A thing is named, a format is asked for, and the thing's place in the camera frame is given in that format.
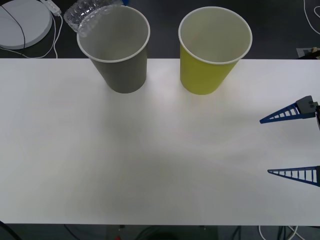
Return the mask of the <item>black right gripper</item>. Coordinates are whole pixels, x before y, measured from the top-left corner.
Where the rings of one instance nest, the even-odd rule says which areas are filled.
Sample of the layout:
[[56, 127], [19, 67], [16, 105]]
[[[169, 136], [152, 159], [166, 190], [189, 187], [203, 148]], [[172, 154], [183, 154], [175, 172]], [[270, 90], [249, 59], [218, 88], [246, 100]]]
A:
[[[295, 103], [290, 104], [264, 118], [259, 122], [261, 124], [316, 118], [318, 128], [320, 129], [320, 106], [313, 101], [311, 95], [305, 96]], [[320, 186], [320, 166], [307, 166], [296, 168], [268, 169], [269, 174], [293, 180], [308, 185]]]

